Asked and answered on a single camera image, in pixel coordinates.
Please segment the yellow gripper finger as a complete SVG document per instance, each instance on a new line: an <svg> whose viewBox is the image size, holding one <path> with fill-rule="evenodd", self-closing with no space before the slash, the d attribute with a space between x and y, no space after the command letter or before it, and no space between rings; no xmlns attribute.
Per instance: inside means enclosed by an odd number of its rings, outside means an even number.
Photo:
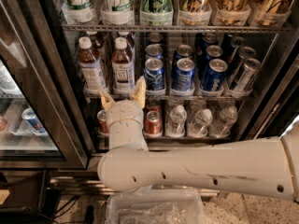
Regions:
<svg viewBox="0 0 299 224"><path fill-rule="evenodd" d="M131 93L131 99L137 102L141 108L145 107L146 103L146 81L141 76L135 84L135 87Z"/></svg>
<svg viewBox="0 0 299 224"><path fill-rule="evenodd" d="M105 90L100 90L100 96L102 107L105 111L108 111L115 104L115 100Z"/></svg>

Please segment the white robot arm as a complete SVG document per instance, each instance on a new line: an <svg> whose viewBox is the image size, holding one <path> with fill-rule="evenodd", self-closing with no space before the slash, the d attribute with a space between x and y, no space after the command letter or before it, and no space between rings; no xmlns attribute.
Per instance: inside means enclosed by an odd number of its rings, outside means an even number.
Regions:
<svg viewBox="0 0 299 224"><path fill-rule="evenodd" d="M299 126L280 136L223 145L150 151L143 135L146 82L128 100L101 90L109 152L98 163L101 182L116 191L171 185L299 200Z"/></svg>

